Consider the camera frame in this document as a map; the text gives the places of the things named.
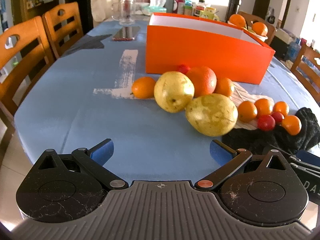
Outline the yellow pear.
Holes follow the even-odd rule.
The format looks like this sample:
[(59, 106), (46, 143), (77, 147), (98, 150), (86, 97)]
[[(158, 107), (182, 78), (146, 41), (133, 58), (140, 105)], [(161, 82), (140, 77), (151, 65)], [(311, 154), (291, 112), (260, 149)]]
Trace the yellow pear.
[(213, 93), (188, 103), (185, 116), (189, 124), (201, 134), (220, 137), (234, 128), (238, 120), (238, 110), (231, 99)]
[(169, 113), (178, 113), (194, 97), (195, 87), (192, 81), (181, 72), (165, 72), (156, 81), (154, 98), (161, 109)]

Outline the red cherry tomato right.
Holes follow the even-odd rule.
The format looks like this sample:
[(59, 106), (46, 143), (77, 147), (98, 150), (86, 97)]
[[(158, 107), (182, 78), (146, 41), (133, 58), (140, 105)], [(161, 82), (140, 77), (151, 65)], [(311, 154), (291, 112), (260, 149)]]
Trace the red cherry tomato right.
[(274, 118), (277, 125), (281, 125), (282, 121), (284, 120), (284, 115), (281, 112), (273, 112), (271, 116)]

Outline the red cherry tomato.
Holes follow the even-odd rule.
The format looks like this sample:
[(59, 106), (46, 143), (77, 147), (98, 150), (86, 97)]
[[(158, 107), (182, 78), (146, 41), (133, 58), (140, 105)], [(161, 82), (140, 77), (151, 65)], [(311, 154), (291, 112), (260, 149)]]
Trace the red cherry tomato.
[(276, 121), (271, 115), (261, 115), (257, 121), (258, 129), (268, 132), (272, 131), (276, 126)]
[(277, 125), (281, 125), (282, 121), (284, 120), (284, 115), (281, 112), (273, 112), (271, 116), (274, 118)]

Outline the beige woven placemat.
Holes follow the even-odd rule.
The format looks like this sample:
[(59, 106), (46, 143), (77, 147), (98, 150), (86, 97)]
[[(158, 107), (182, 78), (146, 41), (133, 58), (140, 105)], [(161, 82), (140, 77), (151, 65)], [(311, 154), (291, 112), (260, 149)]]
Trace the beige woven placemat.
[[(254, 94), (249, 94), (247, 90), (244, 89), (239, 83), (233, 82), (234, 85), (234, 92), (233, 94), (229, 97), (236, 107), (240, 105), (243, 101), (250, 101), (252, 103), (255, 103), (259, 99), (268, 99), (271, 102), (271, 108), (274, 106), (274, 100), (266, 95), (254, 95)], [(234, 126), (234, 128), (244, 128), (248, 130), (255, 130), (257, 129), (257, 119), (254, 119), (250, 122), (242, 122), (238, 120)]]

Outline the blue tablecloth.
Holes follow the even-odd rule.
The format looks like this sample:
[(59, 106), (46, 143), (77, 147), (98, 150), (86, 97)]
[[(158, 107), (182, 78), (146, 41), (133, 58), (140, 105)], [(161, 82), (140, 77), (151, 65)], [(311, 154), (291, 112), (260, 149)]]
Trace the blue tablecloth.
[(211, 137), (194, 129), (183, 112), (155, 100), (135, 99), (131, 85), (145, 75), (147, 21), (134, 41), (114, 41), (116, 21), (99, 24), (79, 50), (59, 58), (15, 114), (23, 149), (32, 163), (44, 150), (71, 153), (110, 138), (106, 168), (124, 180), (198, 181), (220, 167)]

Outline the large orange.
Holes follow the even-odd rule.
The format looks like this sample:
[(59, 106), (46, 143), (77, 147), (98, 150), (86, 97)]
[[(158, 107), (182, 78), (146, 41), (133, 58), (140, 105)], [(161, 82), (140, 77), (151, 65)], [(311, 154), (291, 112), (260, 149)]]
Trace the large orange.
[(192, 81), (194, 97), (212, 94), (216, 88), (217, 78), (212, 69), (206, 66), (191, 68), (186, 76)]

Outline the wooden chair right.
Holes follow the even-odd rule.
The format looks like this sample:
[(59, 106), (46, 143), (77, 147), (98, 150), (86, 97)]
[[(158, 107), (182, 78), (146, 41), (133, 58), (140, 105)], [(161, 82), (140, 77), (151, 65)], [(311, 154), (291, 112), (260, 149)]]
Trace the wooden chair right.
[(319, 51), (302, 44), (301, 48), (292, 50), (290, 60), (291, 72), (319, 104)]

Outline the black smartphone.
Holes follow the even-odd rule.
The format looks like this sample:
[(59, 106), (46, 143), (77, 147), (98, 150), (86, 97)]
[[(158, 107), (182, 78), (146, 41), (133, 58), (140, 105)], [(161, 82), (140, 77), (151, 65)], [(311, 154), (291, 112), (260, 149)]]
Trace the black smartphone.
[(113, 41), (133, 41), (140, 31), (139, 26), (122, 27), (113, 36)]

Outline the orange cardboard box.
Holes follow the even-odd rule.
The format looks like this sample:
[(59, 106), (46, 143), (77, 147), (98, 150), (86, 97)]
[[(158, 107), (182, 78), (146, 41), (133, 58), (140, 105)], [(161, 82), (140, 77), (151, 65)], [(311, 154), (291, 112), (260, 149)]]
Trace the orange cardboard box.
[(195, 16), (157, 12), (146, 31), (145, 71), (206, 66), (217, 77), (261, 83), (275, 51), (249, 31)]

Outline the orange in bowl right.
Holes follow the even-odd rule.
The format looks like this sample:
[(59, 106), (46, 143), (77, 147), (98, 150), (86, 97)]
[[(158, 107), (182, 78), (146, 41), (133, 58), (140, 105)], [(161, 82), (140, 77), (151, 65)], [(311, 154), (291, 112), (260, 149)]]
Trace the orange in bowl right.
[(268, 33), (268, 27), (263, 22), (254, 22), (252, 24), (252, 30), (260, 36), (266, 36)]

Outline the orange in bowl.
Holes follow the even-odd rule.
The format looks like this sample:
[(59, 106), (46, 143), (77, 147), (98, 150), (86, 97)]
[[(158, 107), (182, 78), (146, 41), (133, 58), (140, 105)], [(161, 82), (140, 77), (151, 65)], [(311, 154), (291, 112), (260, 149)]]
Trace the orange in bowl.
[(228, 20), (229, 24), (235, 25), (239, 28), (247, 28), (247, 23), (245, 18), (239, 14), (233, 14), (230, 16)]
[(252, 30), (260, 36), (266, 36), (268, 33), (268, 27), (263, 22), (254, 22), (252, 24)]

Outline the orange in bowl left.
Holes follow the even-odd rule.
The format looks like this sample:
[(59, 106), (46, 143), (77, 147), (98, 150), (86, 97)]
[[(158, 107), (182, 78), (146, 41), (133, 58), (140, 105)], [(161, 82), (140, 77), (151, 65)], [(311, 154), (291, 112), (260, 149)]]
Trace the orange in bowl left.
[(239, 14), (233, 14), (230, 16), (228, 20), (229, 24), (235, 25), (239, 28), (247, 28), (247, 23), (245, 18)]

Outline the dark cap medicine bottle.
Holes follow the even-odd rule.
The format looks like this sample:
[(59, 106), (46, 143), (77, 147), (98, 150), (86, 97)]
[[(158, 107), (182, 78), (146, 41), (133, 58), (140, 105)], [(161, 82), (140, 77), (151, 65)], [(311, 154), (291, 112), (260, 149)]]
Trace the dark cap medicine bottle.
[(200, 17), (200, 12), (204, 11), (205, 8), (206, 8), (205, 0), (199, 0), (194, 10), (194, 16)]

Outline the black thermos bottle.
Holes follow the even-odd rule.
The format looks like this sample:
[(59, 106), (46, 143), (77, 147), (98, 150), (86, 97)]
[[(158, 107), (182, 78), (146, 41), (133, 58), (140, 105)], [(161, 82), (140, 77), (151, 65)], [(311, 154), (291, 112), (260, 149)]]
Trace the black thermos bottle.
[(240, 5), (241, 5), (241, 0), (229, 0), (228, 8), (227, 8), (226, 16), (225, 16), (226, 23), (229, 21), (229, 18), (233, 14), (238, 13)]

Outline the red label jar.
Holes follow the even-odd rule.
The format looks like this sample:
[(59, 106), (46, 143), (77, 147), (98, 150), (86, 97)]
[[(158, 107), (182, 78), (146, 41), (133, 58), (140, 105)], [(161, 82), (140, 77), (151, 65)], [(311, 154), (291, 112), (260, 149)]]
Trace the red label jar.
[(184, 6), (185, 6), (185, 0), (174, 0), (174, 7), (172, 12), (175, 14), (184, 14)]

